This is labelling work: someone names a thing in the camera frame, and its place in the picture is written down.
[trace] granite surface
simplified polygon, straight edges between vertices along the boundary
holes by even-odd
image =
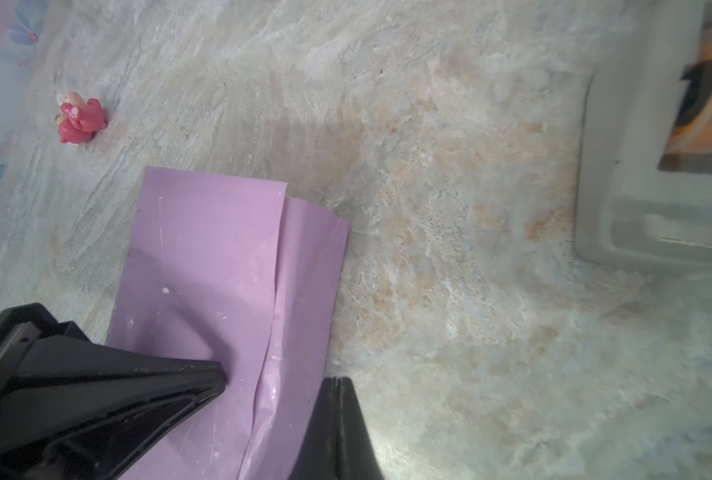
[[[145,166],[284,180],[352,223],[328,372],[386,478],[712,478],[712,274],[572,252],[586,88],[651,5],[51,0],[0,309],[103,341]],[[65,90],[106,107],[90,144]]]

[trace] pink plastic sheet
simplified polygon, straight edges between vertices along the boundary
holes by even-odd
[[[106,344],[217,360],[228,384],[125,480],[292,470],[324,374],[348,223],[285,189],[146,169]]]

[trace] white speck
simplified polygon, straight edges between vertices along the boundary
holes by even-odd
[[[162,198],[159,197],[159,242],[162,245],[162,255],[164,254],[164,232],[162,231]]]
[[[186,442],[188,442],[188,435],[191,433],[191,428],[193,428],[193,423],[191,424],[190,427],[188,427],[188,432],[186,432],[186,437],[182,440],[182,445],[180,446],[180,453],[177,456],[177,459],[179,460],[182,458],[182,450],[186,446]],[[177,468],[180,466],[180,462],[175,462],[175,473],[172,475],[172,480],[175,480],[177,478]]]
[[[209,465],[212,464],[212,457],[215,457],[215,434],[217,433],[217,416],[219,406],[219,403],[215,404],[215,425],[212,426],[212,454],[209,456]]]

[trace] pink toy figure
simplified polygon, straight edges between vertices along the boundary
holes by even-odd
[[[84,103],[81,95],[72,91],[63,95],[59,103],[60,111],[79,131],[93,133],[107,126],[106,116],[96,98],[90,98],[90,101]]]
[[[60,136],[60,142],[62,144],[82,144],[92,140],[92,137],[95,136],[94,133],[77,130],[73,127],[72,123],[68,121],[68,117],[63,114],[57,115],[55,122],[57,122],[57,134]]]

